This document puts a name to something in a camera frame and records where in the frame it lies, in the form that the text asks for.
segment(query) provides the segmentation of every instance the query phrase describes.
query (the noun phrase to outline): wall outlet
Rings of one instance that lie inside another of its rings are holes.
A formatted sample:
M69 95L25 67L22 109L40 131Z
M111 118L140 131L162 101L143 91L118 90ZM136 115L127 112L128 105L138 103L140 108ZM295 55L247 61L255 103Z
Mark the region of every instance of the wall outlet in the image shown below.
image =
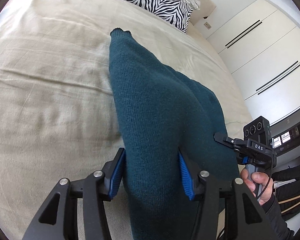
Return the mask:
M206 26L208 30L211 29L211 25L208 22L206 22L204 26Z

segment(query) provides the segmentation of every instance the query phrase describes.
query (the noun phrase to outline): knit sweater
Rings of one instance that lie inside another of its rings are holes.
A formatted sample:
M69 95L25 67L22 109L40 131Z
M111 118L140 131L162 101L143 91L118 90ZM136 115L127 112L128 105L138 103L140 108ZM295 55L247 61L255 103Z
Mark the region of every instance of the knit sweater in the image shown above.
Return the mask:
M200 83L162 64L129 31L111 32L110 81L126 148L123 177L135 240L190 239L197 203L181 184L178 147L219 179L239 176L218 99Z

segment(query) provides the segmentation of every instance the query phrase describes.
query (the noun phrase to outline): sweater sleeve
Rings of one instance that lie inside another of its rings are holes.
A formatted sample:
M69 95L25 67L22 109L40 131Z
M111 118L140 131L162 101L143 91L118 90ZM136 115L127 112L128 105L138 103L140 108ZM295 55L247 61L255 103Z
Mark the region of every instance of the sweater sleeve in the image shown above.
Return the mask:
M281 217L281 210L278 200L274 195L263 204L263 210L270 221L271 228L274 230L279 240L291 240L293 239L294 231L288 228L287 223Z

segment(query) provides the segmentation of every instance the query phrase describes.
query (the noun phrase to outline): human hand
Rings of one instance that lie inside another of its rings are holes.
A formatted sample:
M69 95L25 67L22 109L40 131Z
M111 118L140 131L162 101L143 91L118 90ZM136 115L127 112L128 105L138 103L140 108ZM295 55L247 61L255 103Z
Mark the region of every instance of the human hand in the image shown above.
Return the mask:
M251 192L253 193L254 190L256 189L256 186L254 185L254 183L248 179L248 171L246 169L243 169L241 171L241 178L243 179L243 181L245 182L245 184L248 186L248 188L251 190ZM262 185L262 190L265 188L269 176L263 172L254 172L251 174L251 178L254 182L261 184ZM267 189L264 191L264 193L261 195L260 197L260 201L259 204L262 206L264 203L266 203L272 196L272 187L273 187L273 180L270 179L269 185L267 187Z

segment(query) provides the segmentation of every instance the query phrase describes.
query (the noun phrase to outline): beige bed sheet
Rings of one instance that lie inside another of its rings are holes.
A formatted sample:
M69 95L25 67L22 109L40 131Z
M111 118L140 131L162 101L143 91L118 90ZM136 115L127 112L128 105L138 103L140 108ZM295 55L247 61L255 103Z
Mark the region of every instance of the beige bed sheet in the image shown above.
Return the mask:
M230 136L240 137L251 120L212 47L138 6L123 0L10 5L0 20L0 226L10 240L22 238L60 178L84 178L123 146L108 72L116 27L214 91ZM113 240L131 240L122 187L106 212Z

